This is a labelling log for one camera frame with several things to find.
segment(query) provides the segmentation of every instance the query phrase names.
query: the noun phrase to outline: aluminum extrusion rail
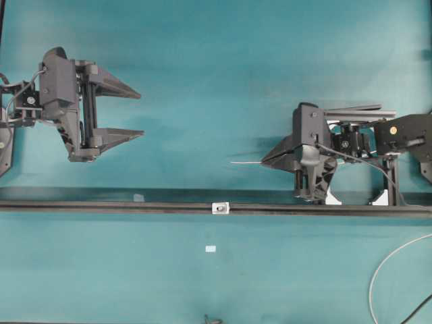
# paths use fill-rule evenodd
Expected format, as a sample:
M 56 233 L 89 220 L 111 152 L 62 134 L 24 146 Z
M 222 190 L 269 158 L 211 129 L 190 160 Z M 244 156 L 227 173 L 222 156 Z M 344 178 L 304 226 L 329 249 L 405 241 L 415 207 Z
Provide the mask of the aluminum extrusion rail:
M 432 219 L 432 207 L 230 203 L 229 215 L 359 216 Z M 0 212 L 212 214 L 211 203 L 0 200 Z

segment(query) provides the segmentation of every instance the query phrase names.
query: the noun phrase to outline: screw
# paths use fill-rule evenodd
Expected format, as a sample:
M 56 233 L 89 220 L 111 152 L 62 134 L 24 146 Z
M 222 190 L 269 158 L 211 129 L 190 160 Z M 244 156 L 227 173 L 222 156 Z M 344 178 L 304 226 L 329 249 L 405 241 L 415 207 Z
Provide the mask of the screw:
M 27 98 L 27 103 L 28 103 L 29 105 L 34 105 L 35 102 L 36 102 L 36 99 L 35 99 L 35 98 L 33 98 L 33 97 L 28 97 L 28 98 Z

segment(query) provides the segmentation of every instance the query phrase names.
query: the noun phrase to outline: bolt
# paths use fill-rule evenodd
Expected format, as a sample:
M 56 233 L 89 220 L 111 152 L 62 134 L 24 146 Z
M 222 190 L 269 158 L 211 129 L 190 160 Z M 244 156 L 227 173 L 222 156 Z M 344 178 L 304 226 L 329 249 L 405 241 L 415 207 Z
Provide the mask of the bolt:
M 36 102 L 36 99 L 35 99 L 35 98 L 33 98 L 33 97 L 28 97 L 28 98 L 27 98 L 27 103 L 28 103 L 29 105 L 34 105 L 35 102 Z
M 397 132 L 398 132 L 398 128 L 396 126 L 392 126 L 390 128 L 390 134 L 391 135 L 396 135 Z

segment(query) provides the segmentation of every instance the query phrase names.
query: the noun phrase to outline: teal table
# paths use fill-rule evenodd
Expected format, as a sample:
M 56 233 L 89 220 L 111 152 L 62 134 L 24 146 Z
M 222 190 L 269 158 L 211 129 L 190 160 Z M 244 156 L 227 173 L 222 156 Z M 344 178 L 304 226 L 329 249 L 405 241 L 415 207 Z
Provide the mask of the teal table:
M 69 163 L 53 128 L 17 131 L 0 199 L 301 203 L 292 175 L 258 165 L 291 132 L 300 101 L 432 109 L 430 2 L 7 2 L 0 70 L 28 80 L 48 49 L 95 60 L 143 94 L 102 98 L 102 127 L 144 138 L 95 163 Z M 432 186 L 408 155 L 410 201 Z M 364 203 L 381 176 L 342 165 L 333 191 Z M 371 323 L 367 286 L 425 220 L 361 217 L 0 214 L 0 321 L 80 323 Z M 216 246 L 216 252 L 205 252 Z M 432 240 L 378 277 L 381 323 L 432 292 Z M 413 323 L 430 323 L 426 306 Z

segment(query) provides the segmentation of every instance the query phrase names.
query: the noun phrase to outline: gripper jaw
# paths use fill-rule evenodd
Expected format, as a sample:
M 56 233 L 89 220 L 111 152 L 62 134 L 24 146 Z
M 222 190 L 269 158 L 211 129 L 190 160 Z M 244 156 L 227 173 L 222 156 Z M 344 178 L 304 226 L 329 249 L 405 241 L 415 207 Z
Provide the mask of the gripper jaw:
M 59 131 L 72 162 L 94 161 L 103 152 L 142 136 L 142 130 L 97 127 L 96 97 L 139 99 L 141 95 L 95 62 L 67 59 L 56 47 L 48 51 L 41 68 L 42 119 Z M 80 120 L 80 101 L 84 120 Z

